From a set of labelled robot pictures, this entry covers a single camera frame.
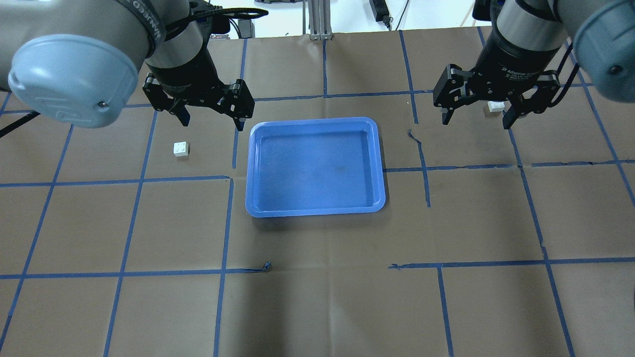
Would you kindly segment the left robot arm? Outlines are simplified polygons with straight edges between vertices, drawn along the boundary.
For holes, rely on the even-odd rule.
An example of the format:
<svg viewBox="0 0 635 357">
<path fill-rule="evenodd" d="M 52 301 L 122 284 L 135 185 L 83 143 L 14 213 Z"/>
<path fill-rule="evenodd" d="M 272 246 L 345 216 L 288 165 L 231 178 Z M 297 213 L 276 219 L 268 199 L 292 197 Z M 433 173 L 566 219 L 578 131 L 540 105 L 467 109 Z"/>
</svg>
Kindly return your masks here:
<svg viewBox="0 0 635 357">
<path fill-rule="evenodd" d="M 31 109 L 28 118 L 102 128 L 120 117 L 145 65 L 155 111 L 188 126 L 187 106 L 211 108 L 241 131 L 254 98 L 244 80 L 219 79 L 208 42 L 234 20 L 266 14 L 204 0 L 3 0 L 1 90 Z"/>
</svg>

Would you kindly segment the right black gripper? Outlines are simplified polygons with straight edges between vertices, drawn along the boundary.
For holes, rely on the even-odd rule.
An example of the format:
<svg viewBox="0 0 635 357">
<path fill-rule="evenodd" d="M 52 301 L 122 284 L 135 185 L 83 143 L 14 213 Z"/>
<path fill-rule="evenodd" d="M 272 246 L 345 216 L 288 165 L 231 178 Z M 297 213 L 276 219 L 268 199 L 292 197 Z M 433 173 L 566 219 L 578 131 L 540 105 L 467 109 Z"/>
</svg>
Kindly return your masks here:
<svg viewBox="0 0 635 357">
<path fill-rule="evenodd" d="M 514 82 L 449 64 L 433 89 L 433 105 L 442 109 L 442 124 L 448 125 L 458 108 L 481 100 L 508 101 L 511 109 L 502 118 L 503 128 L 508 130 L 519 115 L 540 114 L 549 108 L 559 88 L 555 70 L 544 71 L 528 81 Z"/>
</svg>

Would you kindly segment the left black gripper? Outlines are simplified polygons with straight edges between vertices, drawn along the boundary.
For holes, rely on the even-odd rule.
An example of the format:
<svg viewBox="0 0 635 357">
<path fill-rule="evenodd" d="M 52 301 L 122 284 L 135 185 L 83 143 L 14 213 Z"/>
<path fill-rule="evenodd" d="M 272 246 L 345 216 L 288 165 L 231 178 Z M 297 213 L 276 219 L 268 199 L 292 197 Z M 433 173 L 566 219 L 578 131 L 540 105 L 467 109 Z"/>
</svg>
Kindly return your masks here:
<svg viewBox="0 0 635 357">
<path fill-rule="evenodd" d="M 209 108 L 235 119 L 237 131 L 243 131 L 246 119 L 254 113 L 255 101 L 247 83 L 236 79 L 225 84 L 211 59 L 191 59 L 177 67 L 161 68 L 145 61 L 149 69 L 143 93 L 152 107 L 175 116 L 188 126 L 191 115 L 187 106 Z"/>
</svg>

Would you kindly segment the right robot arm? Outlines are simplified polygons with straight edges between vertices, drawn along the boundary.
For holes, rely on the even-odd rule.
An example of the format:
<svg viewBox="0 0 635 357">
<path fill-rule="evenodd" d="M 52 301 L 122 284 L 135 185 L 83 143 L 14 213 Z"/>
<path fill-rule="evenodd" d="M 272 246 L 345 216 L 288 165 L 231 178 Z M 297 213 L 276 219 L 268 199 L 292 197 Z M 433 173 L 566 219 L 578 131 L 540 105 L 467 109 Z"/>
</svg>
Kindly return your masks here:
<svg viewBox="0 0 635 357">
<path fill-rule="evenodd" d="M 547 70 L 566 39 L 597 91 L 613 102 L 634 102 L 635 10 L 632 0 L 477 0 L 473 17 L 492 23 L 476 64 L 446 66 L 433 103 L 449 124 L 454 111 L 481 100 L 508 101 L 502 125 L 540 114 L 561 101 L 558 70 Z"/>
</svg>

